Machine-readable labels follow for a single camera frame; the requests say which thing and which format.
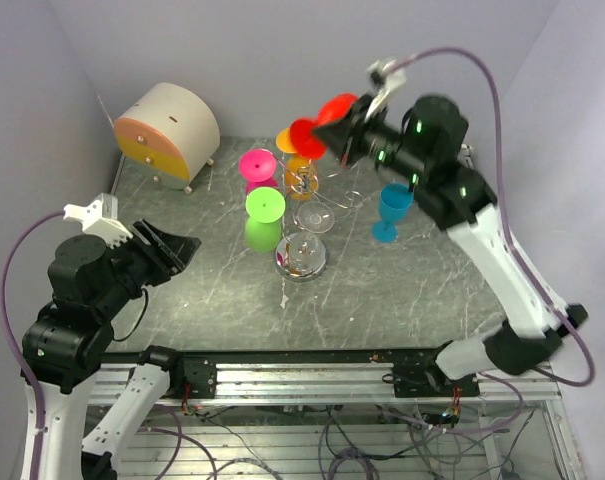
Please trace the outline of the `red plastic wine glass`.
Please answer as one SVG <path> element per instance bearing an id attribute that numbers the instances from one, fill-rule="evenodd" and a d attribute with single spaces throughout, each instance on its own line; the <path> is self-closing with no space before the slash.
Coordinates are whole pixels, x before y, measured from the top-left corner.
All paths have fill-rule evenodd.
<path id="1" fill-rule="evenodd" d="M 315 136 L 314 130 L 342 119 L 358 97 L 350 92 L 338 94 L 318 111 L 315 118 L 298 118 L 289 127 L 289 139 L 293 150 L 299 156 L 317 160 L 326 152 L 327 147 Z"/>

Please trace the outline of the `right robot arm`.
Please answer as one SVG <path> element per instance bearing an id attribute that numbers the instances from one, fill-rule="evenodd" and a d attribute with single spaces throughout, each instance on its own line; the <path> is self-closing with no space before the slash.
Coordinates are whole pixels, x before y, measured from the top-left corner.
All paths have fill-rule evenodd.
<path id="1" fill-rule="evenodd" d="M 544 284 L 517 251 L 496 194 L 458 161 L 468 122 L 454 102 L 421 96 L 400 129 L 386 123 L 384 112 L 369 115 L 372 105 L 370 94 L 331 100 L 311 134 L 345 165 L 369 158 L 404 177 L 417 206 L 469 257 L 506 314 L 489 333 L 438 347 L 423 369 L 424 387 L 441 396 L 458 379 L 487 369 L 510 375 L 537 369 L 567 337 L 577 337 L 586 309 Z"/>

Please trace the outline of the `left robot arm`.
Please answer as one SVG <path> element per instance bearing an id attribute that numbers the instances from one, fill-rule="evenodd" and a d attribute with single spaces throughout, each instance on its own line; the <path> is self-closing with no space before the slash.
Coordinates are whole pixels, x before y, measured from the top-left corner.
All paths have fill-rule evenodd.
<path id="1" fill-rule="evenodd" d="M 86 433 L 91 392 L 106 350 L 115 340 L 113 319 L 150 287 L 183 272 L 201 246 L 145 220 L 116 247 L 80 234 L 62 242 L 48 268 L 53 295 L 22 339 L 33 373 L 27 382 L 33 412 L 24 472 L 41 479 L 115 479 L 121 457 L 156 402 L 185 387 L 184 360 L 162 346 L 144 350 L 124 392 Z"/>

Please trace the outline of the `blue plastic wine glass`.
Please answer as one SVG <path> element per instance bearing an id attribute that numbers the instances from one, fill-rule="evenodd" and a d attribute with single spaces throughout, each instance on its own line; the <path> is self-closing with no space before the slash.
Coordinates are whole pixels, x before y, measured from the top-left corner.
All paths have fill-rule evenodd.
<path id="1" fill-rule="evenodd" d="M 380 220 L 372 226 L 373 238 L 381 243 L 391 243 L 398 235 L 397 224 L 402 221 L 413 203 L 413 192 L 407 185 L 391 183 L 379 196 Z"/>

